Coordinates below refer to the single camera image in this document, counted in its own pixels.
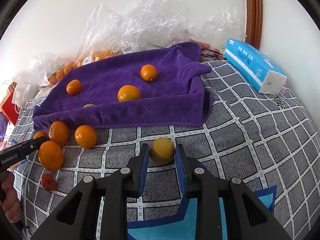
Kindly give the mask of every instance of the barcode label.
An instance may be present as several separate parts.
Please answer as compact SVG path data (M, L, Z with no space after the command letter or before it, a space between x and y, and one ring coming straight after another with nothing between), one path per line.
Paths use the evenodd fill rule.
M128 53L133 53L133 52L135 52L134 49L133 49L132 47L130 47L130 46L124 47L124 48L121 49L121 50L122 50L123 54L128 54Z
M87 65L87 64L90 64L92 63L92 57L91 56L88 56L84 59L83 61L83 64L82 65Z

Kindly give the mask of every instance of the brown wooden trim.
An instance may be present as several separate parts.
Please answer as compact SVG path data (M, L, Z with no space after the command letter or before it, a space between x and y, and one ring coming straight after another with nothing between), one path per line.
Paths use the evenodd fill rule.
M259 49L262 32L262 0L247 0L247 26L245 42Z

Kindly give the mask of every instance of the human hand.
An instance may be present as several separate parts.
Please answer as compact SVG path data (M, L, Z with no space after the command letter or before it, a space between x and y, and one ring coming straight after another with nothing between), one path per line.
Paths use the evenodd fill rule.
M1 187L6 194L6 198L3 203L0 202L0 206L10 223L18 222L21 217L21 205L13 183L14 174L8 171L7 177L1 182Z

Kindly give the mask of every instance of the purple cloth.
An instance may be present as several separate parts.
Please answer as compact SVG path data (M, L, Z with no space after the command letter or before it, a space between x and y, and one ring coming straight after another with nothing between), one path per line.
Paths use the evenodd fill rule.
M201 126L211 109L212 96L204 91L200 49L193 42L171 48L148 50L94 62L69 72L33 113L35 130L47 130L52 122L64 121L69 128L87 124L99 128L185 125ZM140 76L143 65L158 70L153 82ZM82 83L75 96L66 92L73 79ZM118 90L136 86L141 99L118 102Z
M3 141L7 130L8 121L2 113L0 113L0 139Z

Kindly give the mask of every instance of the checkered fabric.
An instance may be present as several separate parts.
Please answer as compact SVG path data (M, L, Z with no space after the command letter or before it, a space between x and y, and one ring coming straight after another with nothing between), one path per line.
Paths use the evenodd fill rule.
M22 221L31 234L84 176L108 176L138 155L142 143L167 137L175 145L182 143L187 156L197 158L217 177L238 176L253 191L277 185L274 215L293 239L302 239L320 211L320 137L305 108L287 86L278 96L259 94L228 61L207 64L212 71L202 80L214 103L203 126L97 129L92 149L81 148L71 134L63 148L65 162L56 172L43 169L36 152L29 155L15 170L15 188ZM21 110L11 139L18 141L25 133L24 140L33 137L33 108L43 100ZM40 185L43 173L56 178L56 191ZM149 161L143 196L127 201L128 220L174 215L180 199L174 160L165 166ZM98 222L97 239L101 217Z

